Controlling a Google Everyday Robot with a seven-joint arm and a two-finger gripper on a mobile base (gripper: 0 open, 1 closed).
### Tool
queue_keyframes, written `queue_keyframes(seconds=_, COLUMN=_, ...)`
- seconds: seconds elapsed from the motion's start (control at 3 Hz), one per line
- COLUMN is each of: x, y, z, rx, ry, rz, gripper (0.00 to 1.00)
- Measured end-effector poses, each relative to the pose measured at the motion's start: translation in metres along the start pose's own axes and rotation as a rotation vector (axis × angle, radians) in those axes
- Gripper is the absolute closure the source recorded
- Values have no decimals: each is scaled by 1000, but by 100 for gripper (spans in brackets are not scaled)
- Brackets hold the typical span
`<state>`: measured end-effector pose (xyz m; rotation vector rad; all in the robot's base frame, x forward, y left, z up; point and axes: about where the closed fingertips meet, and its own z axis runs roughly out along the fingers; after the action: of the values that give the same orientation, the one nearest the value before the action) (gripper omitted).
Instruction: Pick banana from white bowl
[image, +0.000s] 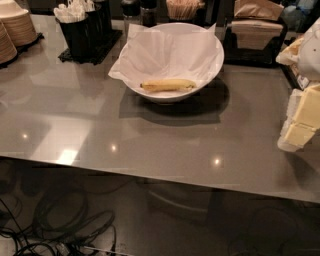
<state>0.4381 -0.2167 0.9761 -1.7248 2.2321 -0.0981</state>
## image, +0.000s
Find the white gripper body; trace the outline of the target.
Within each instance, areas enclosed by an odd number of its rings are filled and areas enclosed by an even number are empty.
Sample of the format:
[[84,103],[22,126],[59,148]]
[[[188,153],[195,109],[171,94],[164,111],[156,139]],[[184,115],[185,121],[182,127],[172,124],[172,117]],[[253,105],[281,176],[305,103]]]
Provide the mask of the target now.
[[303,36],[287,46],[276,57],[283,65],[295,64],[298,73],[309,81],[320,80],[320,18]]

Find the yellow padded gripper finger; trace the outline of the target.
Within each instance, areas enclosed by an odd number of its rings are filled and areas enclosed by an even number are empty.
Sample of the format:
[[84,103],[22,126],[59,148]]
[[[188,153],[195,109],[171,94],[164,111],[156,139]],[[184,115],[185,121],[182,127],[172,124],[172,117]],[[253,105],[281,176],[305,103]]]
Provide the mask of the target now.
[[304,90],[294,89],[287,107],[287,117],[315,130],[320,128],[320,84]]
[[315,133],[315,128],[285,121],[277,141],[277,146],[279,149],[287,152],[296,152],[303,149]]

